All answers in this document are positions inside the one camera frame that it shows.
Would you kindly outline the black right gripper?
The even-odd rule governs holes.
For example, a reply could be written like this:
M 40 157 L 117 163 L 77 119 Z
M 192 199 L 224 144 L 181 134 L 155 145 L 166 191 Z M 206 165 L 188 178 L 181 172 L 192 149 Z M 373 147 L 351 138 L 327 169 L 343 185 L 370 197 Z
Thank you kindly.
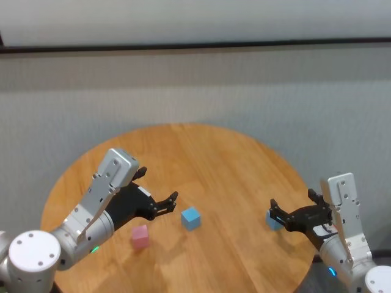
M 314 246 L 322 246 L 324 241 L 331 236 L 318 235 L 313 228 L 325 224 L 331 224 L 332 211 L 328 208 L 323 196 L 313 189 L 308 189 L 308 198 L 316 205 L 305 206 L 291 213 L 281 209 L 275 199 L 270 199 L 269 214 L 272 219 L 283 225 L 289 232 L 300 232 L 305 234 Z

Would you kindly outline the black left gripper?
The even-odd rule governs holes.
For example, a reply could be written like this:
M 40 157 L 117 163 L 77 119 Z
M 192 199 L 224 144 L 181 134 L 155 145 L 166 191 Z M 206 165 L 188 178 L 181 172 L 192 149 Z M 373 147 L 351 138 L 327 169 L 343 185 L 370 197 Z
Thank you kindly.
M 134 174 L 133 180 L 142 178 L 146 172 L 147 167 L 139 168 Z M 114 224 L 114 231 L 117 231 L 136 217 L 152 221 L 156 217 L 173 212 L 177 205 L 177 197 L 178 192 L 175 191 L 165 200 L 155 201 L 151 196 L 141 191 L 140 186 L 136 183 L 130 183 L 113 196 L 105 211 Z

